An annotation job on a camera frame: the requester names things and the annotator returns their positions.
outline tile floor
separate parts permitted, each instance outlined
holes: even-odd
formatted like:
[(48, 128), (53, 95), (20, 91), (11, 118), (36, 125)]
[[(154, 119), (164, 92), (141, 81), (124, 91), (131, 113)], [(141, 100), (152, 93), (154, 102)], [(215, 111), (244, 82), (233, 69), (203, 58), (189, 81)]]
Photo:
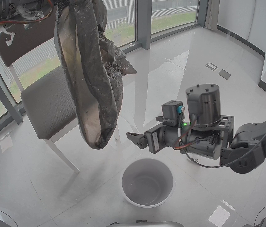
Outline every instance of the tile floor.
[[(182, 100), (186, 105), (185, 89), (203, 83), (220, 86), (222, 114), (235, 116), (235, 130), (244, 123), (265, 121), (266, 92), (257, 86), (264, 58), (220, 31), (198, 27), (156, 41), (150, 50), (133, 51), (127, 59), (138, 73), (123, 77), (120, 139), (93, 150), (76, 127), (56, 143), (81, 170), (78, 175), (37, 138), (27, 116), (21, 125), (11, 123), (0, 132), (0, 210), (19, 227), (105, 227), (139, 219), (214, 227), (208, 219), (220, 207), (229, 213), (224, 227), (253, 223), (266, 205), (266, 160), (245, 175), (229, 168), (205, 169), (172, 149), (156, 155), (140, 150), (125, 133), (153, 127), (161, 104)], [(218, 69), (206, 68), (208, 62)], [(229, 80), (218, 75), (220, 69), (231, 74)], [(122, 169), (146, 156), (165, 162), (176, 178), (172, 197), (152, 209), (129, 204), (119, 190)], [(4, 214), (0, 218), (15, 226)]]

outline gray curtain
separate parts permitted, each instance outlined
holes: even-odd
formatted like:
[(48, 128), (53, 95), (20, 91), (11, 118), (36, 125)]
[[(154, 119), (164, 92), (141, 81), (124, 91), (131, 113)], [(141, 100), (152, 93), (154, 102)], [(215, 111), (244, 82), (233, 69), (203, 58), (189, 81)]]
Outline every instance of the gray curtain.
[(217, 30), (218, 14), (220, 0), (209, 0), (207, 18), (205, 27), (211, 30)]

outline black plastic bag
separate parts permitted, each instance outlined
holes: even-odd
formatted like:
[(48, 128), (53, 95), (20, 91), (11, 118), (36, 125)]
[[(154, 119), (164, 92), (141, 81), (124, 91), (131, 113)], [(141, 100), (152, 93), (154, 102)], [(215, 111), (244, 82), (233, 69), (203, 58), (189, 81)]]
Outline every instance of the black plastic bag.
[(82, 137), (93, 149), (111, 138), (122, 105), (122, 76), (135, 74), (125, 54), (104, 36), (102, 0), (58, 4), (54, 42), (76, 106)]

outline brown chair backrest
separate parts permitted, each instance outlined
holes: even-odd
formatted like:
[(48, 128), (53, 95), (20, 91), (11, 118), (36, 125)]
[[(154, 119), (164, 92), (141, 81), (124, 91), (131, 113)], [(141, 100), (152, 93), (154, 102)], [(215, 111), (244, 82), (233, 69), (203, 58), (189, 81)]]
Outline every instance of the brown chair backrest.
[(6, 44), (6, 39), (10, 40), (10, 35), (0, 34), (0, 56), (7, 67), (32, 49), (53, 38), (55, 12), (56, 7), (50, 17), (33, 24), (32, 28), (25, 29), (24, 25), (19, 24), (8, 28), (7, 32), (15, 33), (10, 46)]

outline chair seat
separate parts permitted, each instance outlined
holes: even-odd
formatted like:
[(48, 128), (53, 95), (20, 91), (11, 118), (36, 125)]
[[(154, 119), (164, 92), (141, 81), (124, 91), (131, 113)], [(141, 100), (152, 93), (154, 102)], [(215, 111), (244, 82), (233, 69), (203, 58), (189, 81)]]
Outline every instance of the chair seat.
[(21, 94), (39, 139), (48, 140), (76, 118), (75, 104), (62, 66), (31, 84)]

